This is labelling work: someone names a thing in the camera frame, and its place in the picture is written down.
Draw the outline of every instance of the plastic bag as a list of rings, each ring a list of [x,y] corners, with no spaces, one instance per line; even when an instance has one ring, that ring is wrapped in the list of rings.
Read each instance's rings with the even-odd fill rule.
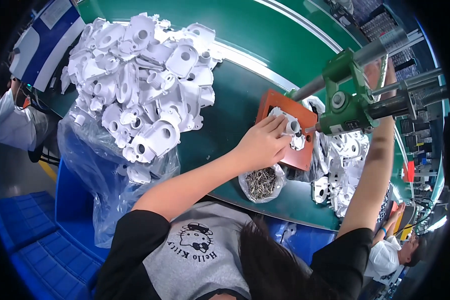
[[[75,123],[78,115],[82,116],[80,119],[85,118],[81,126]],[[101,117],[95,119],[84,114],[76,105],[58,123],[57,140],[66,167],[95,198],[93,227],[97,247],[110,248],[118,220],[132,209],[140,196],[157,183],[180,174],[176,147],[149,164],[132,164],[101,125]],[[149,175],[151,181],[140,184],[130,180],[126,173],[128,167]]]
[[[309,96],[302,100],[302,105],[308,110],[317,113],[318,118],[325,112],[325,105],[315,96]],[[330,171],[330,140],[331,137],[321,132],[315,132],[313,140],[312,159],[310,161],[310,169],[303,171],[296,168],[286,168],[286,178],[305,183],[312,183],[317,179],[324,177]]]
[[[245,181],[245,178],[250,172],[246,172],[246,173],[240,174],[238,176],[238,183],[240,184],[240,187],[242,188],[243,193],[245,193],[246,197],[253,203],[258,204],[258,203],[267,203],[269,201],[272,201],[273,199],[278,197],[278,195],[280,194],[280,191],[283,189],[283,187],[287,183],[287,181],[285,179],[285,172],[282,170],[282,167],[280,165],[274,164],[270,168],[275,170],[275,176],[277,177],[277,180],[275,182],[275,187],[273,188],[273,192],[271,193],[271,195],[266,198],[263,198],[263,199],[256,199],[249,192],[249,187],[247,185],[247,182]]]

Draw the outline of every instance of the yellow floor line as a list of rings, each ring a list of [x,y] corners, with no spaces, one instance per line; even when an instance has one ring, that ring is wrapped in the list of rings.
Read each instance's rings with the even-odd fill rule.
[[[57,182],[57,174],[45,161],[39,160],[38,163],[42,167],[43,171],[50,177],[55,183]]]

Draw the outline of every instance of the bag of screws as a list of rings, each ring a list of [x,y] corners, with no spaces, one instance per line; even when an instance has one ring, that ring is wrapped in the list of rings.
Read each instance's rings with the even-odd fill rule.
[[[285,172],[278,164],[246,172],[238,177],[243,193],[253,203],[267,203],[280,194],[286,184]]]

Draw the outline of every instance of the blue plastic crate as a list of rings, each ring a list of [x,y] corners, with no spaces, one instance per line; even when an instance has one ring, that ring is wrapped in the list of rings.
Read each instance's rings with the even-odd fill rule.
[[[284,232],[289,229],[292,222],[266,216],[265,223],[270,236],[277,243],[290,249],[308,265],[312,263],[313,254],[330,244],[336,235],[335,231],[296,224],[295,233],[287,239],[283,239]]]
[[[55,200],[46,191],[0,199],[0,236],[12,253],[58,229]]]
[[[102,263],[110,249],[95,246],[92,221],[94,197],[84,188],[83,182],[60,161],[56,182],[55,219],[70,240]]]
[[[12,263],[36,299],[86,299],[101,266],[61,230],[19,250]]]

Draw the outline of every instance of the black sleeve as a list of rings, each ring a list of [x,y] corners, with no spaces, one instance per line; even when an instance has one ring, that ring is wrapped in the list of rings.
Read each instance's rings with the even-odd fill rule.
[[[312,275],[323,279],[338,292],[340,299],[357,299],[372,242],[373,232],[368,228],[342,235],[313,254]]]
[[[95,298],[114,298],[169,231],[170,223],[157,213],[134,210],[125,214],[116,224],[110,253],[98,274]]]

